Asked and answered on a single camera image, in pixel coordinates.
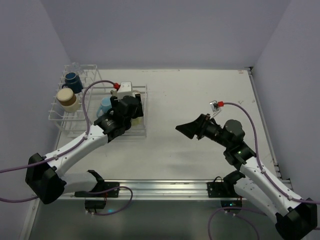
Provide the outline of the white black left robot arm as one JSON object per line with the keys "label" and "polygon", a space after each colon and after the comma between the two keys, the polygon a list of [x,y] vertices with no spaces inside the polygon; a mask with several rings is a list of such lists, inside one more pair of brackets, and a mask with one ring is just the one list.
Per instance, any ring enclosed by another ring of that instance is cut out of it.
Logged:
{"label": "white black left robot arm", "polygon": [[133,119],[144,115],[140,94],[122,99],[112,97],[111,102],[112,109],[77,138],[44,156],[35,153],[29,158],[25,182],[43,204],[50,204],[66,193],[103,190],[103,179],[96,171],[67,172],[95,149],[123,135],[131,128]]}

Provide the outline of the pale yellow mug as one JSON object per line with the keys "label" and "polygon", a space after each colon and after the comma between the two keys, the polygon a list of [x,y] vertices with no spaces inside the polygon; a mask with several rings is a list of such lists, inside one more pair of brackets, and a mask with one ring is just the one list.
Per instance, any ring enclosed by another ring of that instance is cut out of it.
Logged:
{"label": "pale yellow mug", "polygon": [[143,118],[142,117],[137,117],[131,120],[131,126],[138,126],[142,123]]}

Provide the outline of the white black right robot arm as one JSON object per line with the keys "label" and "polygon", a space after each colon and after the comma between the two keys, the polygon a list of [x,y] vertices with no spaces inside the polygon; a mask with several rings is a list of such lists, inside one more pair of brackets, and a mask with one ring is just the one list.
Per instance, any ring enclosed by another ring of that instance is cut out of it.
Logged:
{"label": "white black right robot arm", "polygon": [[225,147],[225,159],[236,170],[224,183],[266,214],[284,240],[301,240],[317,228],[317,205],[310,198],[303,200],[258,162],[257,154],[244,142],[239,121],[230,119],[220,126],[208,114],[201,114],[175,129],[189,139],[206,137]]}

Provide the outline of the light blue mug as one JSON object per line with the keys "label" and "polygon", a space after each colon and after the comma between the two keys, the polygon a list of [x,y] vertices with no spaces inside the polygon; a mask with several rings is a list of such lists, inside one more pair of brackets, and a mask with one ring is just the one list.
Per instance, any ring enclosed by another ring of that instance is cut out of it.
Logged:
{"label": "light blue mug", "polygon": [[105,114],[111,108],[112,108],[111,97],[110,96],[104,97],[100,102],[100,105],[99,105],[98,110],[96,112],[96,117],[99,118],[100,116]]}

